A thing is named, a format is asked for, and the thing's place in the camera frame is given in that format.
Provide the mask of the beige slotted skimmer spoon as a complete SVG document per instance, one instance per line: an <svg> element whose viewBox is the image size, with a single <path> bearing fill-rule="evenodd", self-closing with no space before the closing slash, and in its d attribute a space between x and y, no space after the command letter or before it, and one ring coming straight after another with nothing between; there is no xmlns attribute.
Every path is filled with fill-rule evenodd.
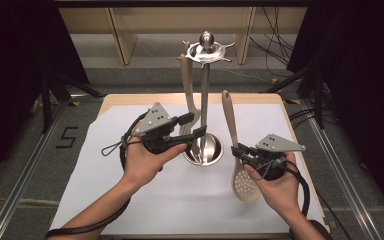
<svg viewBox="0 0 384 240"><path fill-rule="evenodd" d="M238 137L236 131L236 122L231 95L227 90L222 92L222 106L225 114L227 127L229 130L232 146L238 146ZM244 170L240 160L234 158L234 170L232 174L231 186L235 196L244 203L252 203L260 196L260 191L256 184L250 179L248 173Z"/></svg>

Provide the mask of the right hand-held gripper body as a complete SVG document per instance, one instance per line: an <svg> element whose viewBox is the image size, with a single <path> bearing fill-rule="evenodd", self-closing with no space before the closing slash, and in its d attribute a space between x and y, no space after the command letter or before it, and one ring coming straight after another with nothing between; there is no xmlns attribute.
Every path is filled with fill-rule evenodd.
<svg viewBox="0 0 384 240"><path fill-rule="evenodd" d="M286 152L302 152L301 145L276 134L268 134L254 147L249 148L250 165L267 181L282 177L286 170Z"/></svg>

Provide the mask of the black metal stand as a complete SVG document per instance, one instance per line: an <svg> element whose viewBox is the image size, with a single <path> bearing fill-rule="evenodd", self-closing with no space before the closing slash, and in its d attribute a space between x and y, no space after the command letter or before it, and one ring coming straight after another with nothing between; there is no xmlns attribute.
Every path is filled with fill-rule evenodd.
<svg viewBox="0 0 384 240"><path fill-rule="evenodd" d="M57 71L47 72L41 80L41 97L43 106L43 130L45 133L51 127L52 111L51 111L51 99L50 93L53 93L58 102L67 102L70 99L70 94L66 88L67 85L74 86L75 88L89 94L93 97L104 97L103 93L100 93L90 86L76 81L69 76Z"/></svg>
<svg viewBox="0 0 384 240"><path fill-rule="evenodd" d="M308 98L311 93L314 94L314 116L318 126L323 129L324 123L322 118L322 96L323 96L323 74L314 64L309 63L301 70L287 77L280 83L275 84L265 93L277 93L286 86L301 79L302 82L298 87L297 94L300 98Z"/></svg>

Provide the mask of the metal floor rail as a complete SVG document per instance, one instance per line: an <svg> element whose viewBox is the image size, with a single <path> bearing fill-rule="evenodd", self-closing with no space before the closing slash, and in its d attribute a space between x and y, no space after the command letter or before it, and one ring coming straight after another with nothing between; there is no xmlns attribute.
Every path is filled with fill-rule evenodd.
<svg viewBox="0 0 384 240"><path fill-rule="evenodd" d="M381 235L376 228L373 218L367 210L364 202L357 193L356 188L351 182L348 174L342 165L332 143L330 142L324 129L319 127L315 119L310 119L310 126L329 162L330 167L338 181L345 198L351 207L357 222L362 229L363 234L367 240L382 240Z"/></svg>
<svg viewBox="0 0 384 240"><path fill-rule="evenodd" d="M38 164L40 163L41 157L49 145L55 126L66 107L66 102L59 102L56 105L55 111L51 116L50 126L44 133L41 134L9 196L3 202L0 209L0 239L10 223L19 204L19 200L25 192L26 187L28 186Z"/></svg>

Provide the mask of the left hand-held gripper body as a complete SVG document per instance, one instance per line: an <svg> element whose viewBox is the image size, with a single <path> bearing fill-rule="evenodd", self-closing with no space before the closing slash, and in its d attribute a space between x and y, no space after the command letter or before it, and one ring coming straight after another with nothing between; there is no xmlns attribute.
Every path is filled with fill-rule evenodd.
<svg viewBox="0 0 384 240"><path fill-rule="evenodd" d="M177 120L177 117L167 113L161 103L156 102L139 121L131 135L139 137L151 153L160 154L170 148L170 134Z"/></svg>

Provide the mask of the person's left hand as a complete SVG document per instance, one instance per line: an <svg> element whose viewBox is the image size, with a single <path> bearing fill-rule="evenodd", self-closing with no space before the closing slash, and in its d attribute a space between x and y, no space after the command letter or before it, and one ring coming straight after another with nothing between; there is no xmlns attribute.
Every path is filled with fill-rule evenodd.
<svg viewBox="0 0 384 240"><path fill-rule="evenodd" d="M161 154L149 152L138 137L130 137L126 150L124 175L120 184L137 191L154 179L162 167L186 149L185 144L175 145Z"/></svg>

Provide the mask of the person's right hand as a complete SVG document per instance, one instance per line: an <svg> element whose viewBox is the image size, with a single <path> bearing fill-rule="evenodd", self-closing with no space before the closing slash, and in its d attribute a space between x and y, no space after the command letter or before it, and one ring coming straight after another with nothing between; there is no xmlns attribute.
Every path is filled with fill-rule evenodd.
<svg viewBox="0 0 384 240"><path fill-rule="evenodd" d="M301 213L298 204L299 182L293 174L285 172L279 179L267 181L251 166L245 164L244 169L260 189L266 203L282 218Z"/></svg>

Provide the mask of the beige slotted turner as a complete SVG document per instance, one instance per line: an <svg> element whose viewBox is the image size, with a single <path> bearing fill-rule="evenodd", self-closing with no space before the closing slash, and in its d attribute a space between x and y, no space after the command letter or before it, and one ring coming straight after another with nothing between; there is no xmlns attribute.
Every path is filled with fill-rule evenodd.
<svg viewBox="0 0 384 240"><path fill-rule="evenodd" d="M182 125L180 128L180 134L186 135L192 132L192 127L200 119L201 111L196 108L193 99L192 61L187 58L184 54L180 55L180 70L187 108L189 112L192 112L194 114L193 120L190 123Z"/></svg>

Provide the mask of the black curtain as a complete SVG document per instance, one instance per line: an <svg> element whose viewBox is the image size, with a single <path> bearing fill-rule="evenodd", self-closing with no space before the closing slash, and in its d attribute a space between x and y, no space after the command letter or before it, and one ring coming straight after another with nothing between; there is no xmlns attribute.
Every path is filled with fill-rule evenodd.
<svg viewBox="0 0 384 240"><path fill-rule="evenodd" d="M50 71L88 81L56 2L0 0L0 163Z"/></svg>
<svg viewBox="0 0 384 240"><path fill-rule="evenodd" d="M310 0L289 69L318 50L335 112L384 195L384 0Z"/></svg>

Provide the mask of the stainless steel ladle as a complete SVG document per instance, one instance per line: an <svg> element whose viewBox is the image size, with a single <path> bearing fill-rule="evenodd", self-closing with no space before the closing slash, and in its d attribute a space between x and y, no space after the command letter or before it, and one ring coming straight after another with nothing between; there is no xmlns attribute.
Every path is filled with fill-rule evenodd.
<svg viewBox="0 0 384 240"><path fill-rule="evenodd" d="M205 31L199 37L197 43L191 44L189 53L186 55L193 63L201 65L201 111L200 126L207 125L208 103L209 103L209 75L212 63L227 61L225 58L226 49L233 44L222 45L215 41L211 32ZM215 164L222 156L223 145L221 140L212 133L206 134L192 142L192 146L185 153L185 158L191 164L197 166L210 166Z"/></svg>

